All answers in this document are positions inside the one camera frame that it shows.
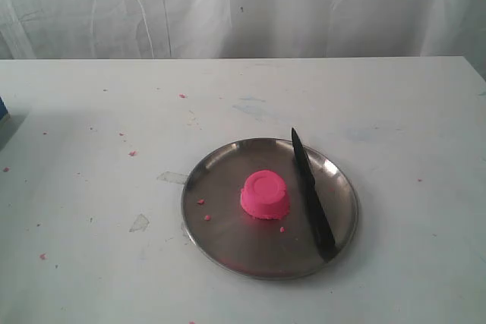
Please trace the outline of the clear tape piece upper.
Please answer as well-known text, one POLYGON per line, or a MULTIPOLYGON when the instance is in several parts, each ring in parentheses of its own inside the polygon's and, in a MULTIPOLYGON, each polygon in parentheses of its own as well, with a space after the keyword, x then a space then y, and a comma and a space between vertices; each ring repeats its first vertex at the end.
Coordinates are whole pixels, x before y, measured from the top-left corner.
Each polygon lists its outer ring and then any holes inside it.
POLYGON ((172 171, 164 171, 156 178, 158 181, 164 181, 171 184, 185 184, 188 179, 187 175, 175 173, 172 171))

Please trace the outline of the white backdrop sheet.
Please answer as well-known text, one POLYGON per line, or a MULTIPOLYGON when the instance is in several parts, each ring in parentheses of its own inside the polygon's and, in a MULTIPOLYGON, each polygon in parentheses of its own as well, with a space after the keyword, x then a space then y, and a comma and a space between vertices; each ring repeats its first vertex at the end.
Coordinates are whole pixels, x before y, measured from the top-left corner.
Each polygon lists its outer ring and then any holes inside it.
POLYGON ((1 0, 3 58, 485 53, 485 0, 1 0))

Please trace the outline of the black knife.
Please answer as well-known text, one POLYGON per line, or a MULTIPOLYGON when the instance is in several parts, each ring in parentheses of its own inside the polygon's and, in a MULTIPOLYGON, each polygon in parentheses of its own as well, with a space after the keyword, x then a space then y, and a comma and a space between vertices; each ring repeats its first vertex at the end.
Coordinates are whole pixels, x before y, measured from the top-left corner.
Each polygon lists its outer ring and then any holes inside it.
POLYGON ((315 187, 308 154, 297 131, 291 129, 292 147, 304 197, 305 211, 317 251, 325 262, 337 254, 336 241, 315 187))

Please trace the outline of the clear tape piece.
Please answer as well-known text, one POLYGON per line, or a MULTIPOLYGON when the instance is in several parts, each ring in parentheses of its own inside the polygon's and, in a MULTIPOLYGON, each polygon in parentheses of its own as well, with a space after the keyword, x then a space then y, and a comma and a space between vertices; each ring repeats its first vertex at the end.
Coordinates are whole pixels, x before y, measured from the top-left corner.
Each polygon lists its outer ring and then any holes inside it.
POLYGON ((149 224, 149 219, 144 214, 139 214, 130 227, 129 232, 134 233, 138 231, 146 231, 149 224))
POLYGON ((164 181, 171 184, 185 184, 188 179, 187 175, 175 173, 172 171, 164 171, 156 178, 158 181, 164 181))

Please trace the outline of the round stainless steel plate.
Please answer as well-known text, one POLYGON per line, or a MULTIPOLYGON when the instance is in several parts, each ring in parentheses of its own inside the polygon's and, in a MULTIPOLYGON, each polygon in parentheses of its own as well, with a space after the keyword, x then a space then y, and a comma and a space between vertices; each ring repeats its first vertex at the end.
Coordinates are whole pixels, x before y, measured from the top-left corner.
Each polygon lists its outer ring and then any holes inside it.
POLYGON ((300 278, 335 261, 358 225, 358 195, 324 154, 312 148, 306 153, 336 241, 328 260, 320 256, 312 237, 292 143, 276 138, 235 141, 196 164, 181 196, 190 239, 215 263, 253 278, 300 278), (255 219, 241 207, 245 180, 260 170, 274 171, 287 185, 290 210, 283 219, 255 219))

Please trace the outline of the blue Motion Sand box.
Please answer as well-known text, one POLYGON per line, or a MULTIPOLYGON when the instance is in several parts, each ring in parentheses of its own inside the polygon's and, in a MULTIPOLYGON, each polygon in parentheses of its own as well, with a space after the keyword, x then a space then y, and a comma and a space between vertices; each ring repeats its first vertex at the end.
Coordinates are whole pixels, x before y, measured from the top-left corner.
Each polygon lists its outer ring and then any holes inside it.
POLYGON ((5 106, 3 99, 0 98, 0 124, 5 123, 10 118, 9 111, 5 106))

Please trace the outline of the clear tape piece lower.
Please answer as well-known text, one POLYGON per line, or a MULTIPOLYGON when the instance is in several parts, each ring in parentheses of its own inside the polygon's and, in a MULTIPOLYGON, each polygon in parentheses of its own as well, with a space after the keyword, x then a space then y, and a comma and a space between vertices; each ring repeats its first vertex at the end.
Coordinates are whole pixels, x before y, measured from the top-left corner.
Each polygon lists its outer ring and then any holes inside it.
POLYGON ((139 214, 130 227, 129 232, 134 233, 138 231, 146 231, 149 224, 149 219, 144 214, 139 214))

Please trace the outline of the pink play dough lump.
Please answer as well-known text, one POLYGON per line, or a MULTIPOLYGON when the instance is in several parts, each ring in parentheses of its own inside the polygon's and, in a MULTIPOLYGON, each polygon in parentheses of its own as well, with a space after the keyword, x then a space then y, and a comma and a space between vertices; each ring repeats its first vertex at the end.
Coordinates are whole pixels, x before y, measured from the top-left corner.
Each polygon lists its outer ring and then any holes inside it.
POLYGON ((254 172, 241 189, 240 206, 254 219, 283 219, 290 210, 285 181, 271 170, 254 172))

